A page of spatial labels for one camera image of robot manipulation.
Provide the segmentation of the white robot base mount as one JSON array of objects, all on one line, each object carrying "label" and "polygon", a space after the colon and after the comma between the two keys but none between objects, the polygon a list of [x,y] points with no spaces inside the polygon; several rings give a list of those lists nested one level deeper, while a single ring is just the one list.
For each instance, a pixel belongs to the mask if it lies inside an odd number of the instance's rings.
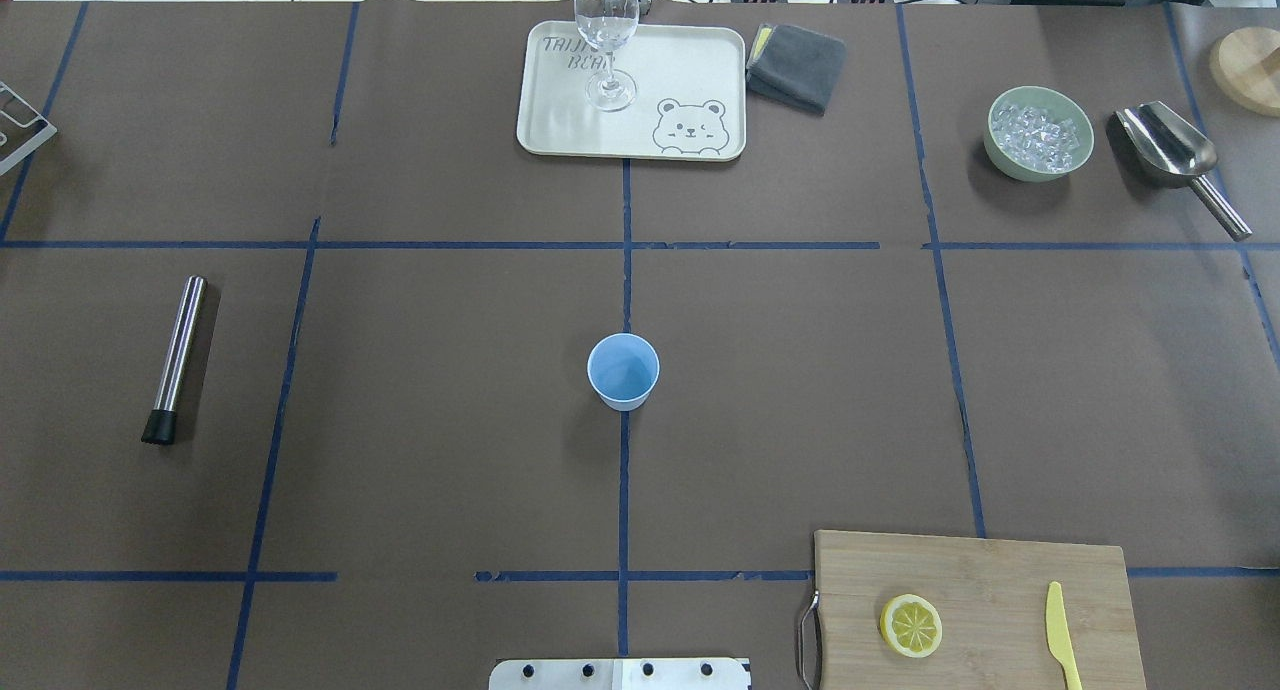
[{"label": "white robot base mount", "polygon": [[750,689],[749,661],[730,657],[508,659],[489,689]]}]

